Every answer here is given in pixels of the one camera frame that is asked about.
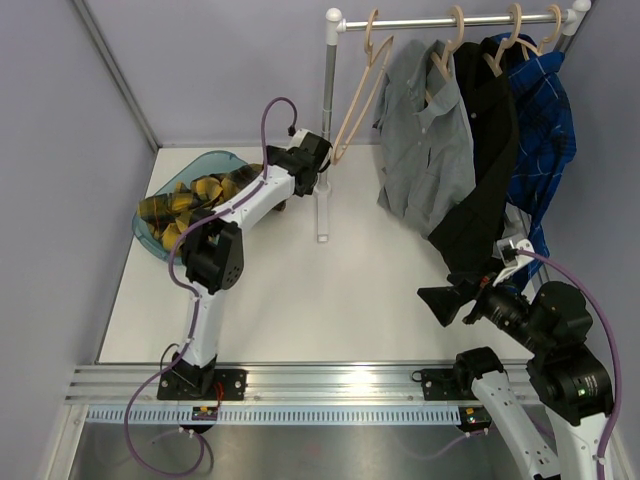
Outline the yellow plaid shirt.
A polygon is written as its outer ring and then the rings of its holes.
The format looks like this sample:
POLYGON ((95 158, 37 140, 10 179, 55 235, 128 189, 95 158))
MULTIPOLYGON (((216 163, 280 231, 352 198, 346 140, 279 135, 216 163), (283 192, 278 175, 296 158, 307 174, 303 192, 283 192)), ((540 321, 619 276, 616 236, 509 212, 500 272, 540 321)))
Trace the yellow plaid shirt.
POLYGON ((231 200, 261 173, 261 164, 246 164, 227 173, 200 176, 189 184, 178 181, 173 191, 141 200, 137 215, 153 240, 169 253, 198 209, 211 211, 231 200))

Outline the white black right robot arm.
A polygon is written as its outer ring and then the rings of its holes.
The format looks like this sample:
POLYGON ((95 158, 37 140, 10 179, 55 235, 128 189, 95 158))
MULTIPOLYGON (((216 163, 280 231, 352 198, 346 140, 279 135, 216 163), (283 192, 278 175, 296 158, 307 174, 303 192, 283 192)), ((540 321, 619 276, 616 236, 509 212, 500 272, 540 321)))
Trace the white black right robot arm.
POLYGON ((457 354, 448 369, 422 369, 412 379, 427 400, 477 400, 505 441, 525 479, 609 479, 606 428, 614 413, 612 382, 586 346, 593 319, 583 293, 558 281, 533 300, 492 277, 424 287, 419 297, 442 326, 466 304, 466 324, 487 319, 532 353, 530 385, 553 429, 548 445, 517 399, 506 368, 488 346, 457 354))

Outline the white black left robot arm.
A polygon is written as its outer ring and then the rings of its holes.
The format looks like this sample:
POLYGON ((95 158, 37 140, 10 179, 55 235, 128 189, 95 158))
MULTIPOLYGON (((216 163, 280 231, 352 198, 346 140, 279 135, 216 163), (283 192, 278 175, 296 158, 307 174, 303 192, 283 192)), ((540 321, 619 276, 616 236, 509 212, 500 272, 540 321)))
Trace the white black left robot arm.
POLYGON ((230 400, 244 398, 245 372, 218 369, 219 339, 225 299, 244 270, 244 237, 269 212, 292 196, 314 193, 331 143, 306 129, 289 146, 266 148, 267 164, 231 200, 211 213, 196 215, 197 227, 182 243, 181 261, 192 290, 186 339, 161 369, 160 400, 230 400))

